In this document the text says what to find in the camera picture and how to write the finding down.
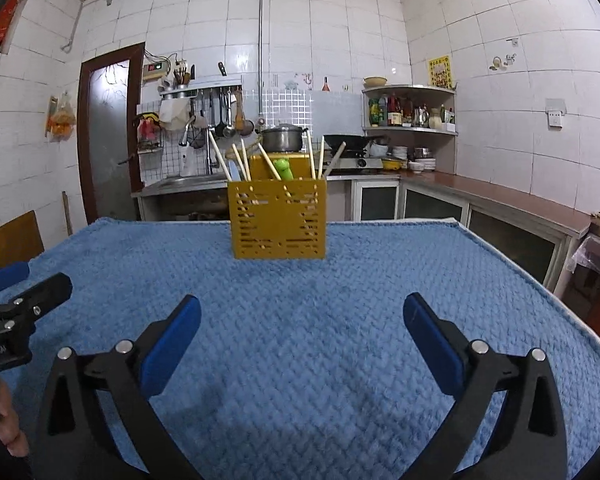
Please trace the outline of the left hand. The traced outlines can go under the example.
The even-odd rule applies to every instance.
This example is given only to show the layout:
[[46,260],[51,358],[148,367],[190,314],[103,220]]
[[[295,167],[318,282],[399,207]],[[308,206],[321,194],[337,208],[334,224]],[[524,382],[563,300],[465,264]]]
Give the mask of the left hand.
[[0,377],[0,439],[14,457],[27,457],[30,452],[26,434],[20,430],[19,417],[12,406],[12,394]]

